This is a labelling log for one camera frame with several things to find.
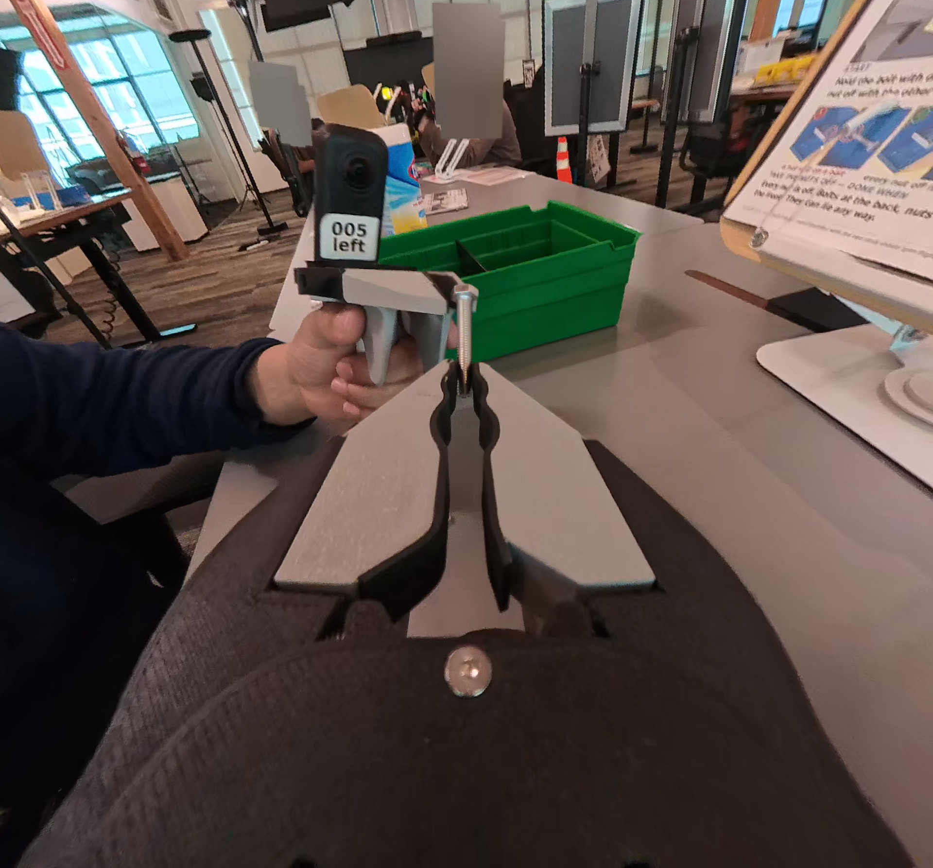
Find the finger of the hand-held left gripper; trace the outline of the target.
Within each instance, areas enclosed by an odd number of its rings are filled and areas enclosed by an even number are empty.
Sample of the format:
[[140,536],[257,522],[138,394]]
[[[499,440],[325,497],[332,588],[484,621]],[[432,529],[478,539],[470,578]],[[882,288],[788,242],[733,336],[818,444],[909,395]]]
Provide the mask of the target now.
[[449,272],[348,269],[342,276],[345,303],[417,314],[446,314],[464,284]]

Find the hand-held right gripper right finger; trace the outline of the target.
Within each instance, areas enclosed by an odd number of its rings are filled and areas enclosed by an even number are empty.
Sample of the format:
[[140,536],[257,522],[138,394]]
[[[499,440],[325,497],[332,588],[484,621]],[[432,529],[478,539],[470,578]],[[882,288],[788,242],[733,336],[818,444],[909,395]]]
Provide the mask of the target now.
[[496,605],[537,634],[555,608],[648,592],[657,578],[580,433],[474,365],[485,559]]

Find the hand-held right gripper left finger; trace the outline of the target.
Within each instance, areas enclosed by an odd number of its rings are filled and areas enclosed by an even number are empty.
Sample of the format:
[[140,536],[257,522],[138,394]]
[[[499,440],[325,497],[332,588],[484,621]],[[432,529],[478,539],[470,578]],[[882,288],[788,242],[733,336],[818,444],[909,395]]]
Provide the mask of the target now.
[[449,524],[452,363],[333,443],[283,561],[280,590],[378,602],[397,620],[439,582]]

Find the steel hex bolt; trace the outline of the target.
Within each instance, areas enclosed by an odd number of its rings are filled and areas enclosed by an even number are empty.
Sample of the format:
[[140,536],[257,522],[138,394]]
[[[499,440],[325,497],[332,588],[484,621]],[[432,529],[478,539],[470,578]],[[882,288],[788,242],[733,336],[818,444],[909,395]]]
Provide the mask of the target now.
[[471,393],[473,362],[473,315],[479,293],[472,286],[461,283],[454,287],[456,307],[458,394],[467,397]]

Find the green plastic bin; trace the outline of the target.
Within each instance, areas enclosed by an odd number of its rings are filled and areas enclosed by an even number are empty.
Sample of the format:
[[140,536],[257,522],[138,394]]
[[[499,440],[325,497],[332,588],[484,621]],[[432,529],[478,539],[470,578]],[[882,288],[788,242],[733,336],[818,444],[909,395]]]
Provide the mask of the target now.
[[380,263],[475,287],[472,358],[488,362],[617,325],[640,237],[549,201],[385,237]]

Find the person's left forearm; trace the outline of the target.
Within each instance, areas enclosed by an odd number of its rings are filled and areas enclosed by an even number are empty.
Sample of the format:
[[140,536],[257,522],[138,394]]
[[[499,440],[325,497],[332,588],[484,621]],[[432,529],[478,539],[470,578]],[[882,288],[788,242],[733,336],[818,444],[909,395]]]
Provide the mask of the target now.
[[275,426],[247,377],[269,339],[237,347],[111,349],[55,345],[1,330],[2,469],[41,480],[106,477],[183,454],[289,439],[311,422]]

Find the person's left hand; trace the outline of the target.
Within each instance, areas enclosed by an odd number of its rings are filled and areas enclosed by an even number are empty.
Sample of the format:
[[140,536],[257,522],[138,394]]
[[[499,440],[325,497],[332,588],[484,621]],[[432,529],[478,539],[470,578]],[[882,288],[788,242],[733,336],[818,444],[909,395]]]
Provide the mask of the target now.
[[425,373],[406,337],[391,349],[386,380],[376,384],[365,354],[356,350],[366,327],[363,308],[327,303],[304,318],[290,342],[264,350],[247,378],[264,421],[277,427],[310,418],[358,423]]

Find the wipes canister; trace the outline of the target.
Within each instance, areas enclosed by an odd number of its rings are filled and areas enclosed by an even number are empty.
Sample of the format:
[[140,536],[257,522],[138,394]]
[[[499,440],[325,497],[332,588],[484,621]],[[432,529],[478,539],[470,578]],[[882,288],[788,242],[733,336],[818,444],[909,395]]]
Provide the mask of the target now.
[[409,128],[405,124],[395,124],[375,128],[372,133],[378,136],[388,149],[381,237],[425,229],[426,210]]

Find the black swivel chair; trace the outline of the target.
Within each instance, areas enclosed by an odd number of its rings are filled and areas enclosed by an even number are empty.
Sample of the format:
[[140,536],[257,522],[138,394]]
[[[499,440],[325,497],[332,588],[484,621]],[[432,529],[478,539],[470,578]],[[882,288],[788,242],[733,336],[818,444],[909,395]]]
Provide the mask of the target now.
[[295,213],[305,219],[312,208],[315,191],[314,146],[287,144],[274,129],[261,128],[261,132],[261,151],[273,162],[286,181]]

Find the black light stand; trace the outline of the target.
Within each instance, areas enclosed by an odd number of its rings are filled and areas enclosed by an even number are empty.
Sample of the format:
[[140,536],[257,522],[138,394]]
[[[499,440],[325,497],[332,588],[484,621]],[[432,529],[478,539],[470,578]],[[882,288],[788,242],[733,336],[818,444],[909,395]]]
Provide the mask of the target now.
[[259,241],[271,242],[286,231],[287,223],[276,222],[273,220],[271,211],[251,170],[250,163],[246,158],[244,150],[240,144],[240,140],[236,135],[236,131],[234,130],[231,119],[227,114],[227,110],[222,100],[220,99],[219,92],[216,88],[216,83],[213,80],[212,75],[207,67],[201,49],[201,44],[207,41],[210,37],[211,32],[208,29],[183,29],[172,32],[168,35],[169,41],[173,44],[189,45],[191,47],[192,53],[194,54],[195,59],[203,73],[204,83],[206,84],[211,94],[212,102],[215,105],[221,123],[226,131],[229,146],[231,147],[239,168],[242,170],[245,190],[247,193],[250,193],[253,196],[254,201],[259,207],[260,212],[264,218],[265,222],[257,227],[258,239]]

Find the white cabinet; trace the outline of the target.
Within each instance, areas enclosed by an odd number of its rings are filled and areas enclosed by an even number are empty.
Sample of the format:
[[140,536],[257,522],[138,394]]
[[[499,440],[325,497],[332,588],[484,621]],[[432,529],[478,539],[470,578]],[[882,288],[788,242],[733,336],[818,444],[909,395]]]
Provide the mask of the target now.
[[[198,242],[208,234],[208,227],[180,173],[153,175],[147,179],[147,182],[154,190],[168,219],[186,244]],[[138,253],[159,250],[153,233],[134,203],[127,199],[121,205],[130,217],[130,220],[124,223],[123,230],[130,238],[134,249]]]

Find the grey panel on stand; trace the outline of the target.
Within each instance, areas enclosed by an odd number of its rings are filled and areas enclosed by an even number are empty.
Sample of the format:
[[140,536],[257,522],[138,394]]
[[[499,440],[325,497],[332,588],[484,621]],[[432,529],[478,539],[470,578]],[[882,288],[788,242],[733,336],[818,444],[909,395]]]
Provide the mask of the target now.
[[724,199],[706,197],[710,180],[731,180],[737,157],[729,155],[729,98],[748,0],[674,0],[661,104],[663,136],[655,205],[668,206],[677,133],[686,133],[679,165],[691,174],[691,200],[676,212],[701,217]]
[[577,138],[578,186],[589,138],[627,131],[645,0],[543,0],[544,134]]

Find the black flat plate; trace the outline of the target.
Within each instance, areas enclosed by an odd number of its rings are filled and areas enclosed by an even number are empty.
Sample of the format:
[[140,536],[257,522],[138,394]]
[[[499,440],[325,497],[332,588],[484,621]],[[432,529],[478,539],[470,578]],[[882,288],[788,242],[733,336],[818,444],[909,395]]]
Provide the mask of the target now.
[[863,326],[867,321],[838,297],[817,288],[788,292],[767,300],[764,309],[813,333]]

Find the wooden post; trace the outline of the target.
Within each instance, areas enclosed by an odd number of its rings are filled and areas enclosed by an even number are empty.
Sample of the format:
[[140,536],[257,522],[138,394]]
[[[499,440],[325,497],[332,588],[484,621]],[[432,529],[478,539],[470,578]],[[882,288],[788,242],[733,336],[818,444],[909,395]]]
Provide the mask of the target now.
[[138,174],[121,144],[117,129],[71,53],[60,26],[44,0],[9,0],[21,24],[52,66],[64,91],[104,152],[111,168],[130,192],[130,199],[158,247],[174,262],[186,260],[190,251],[177,232],[157,195]]

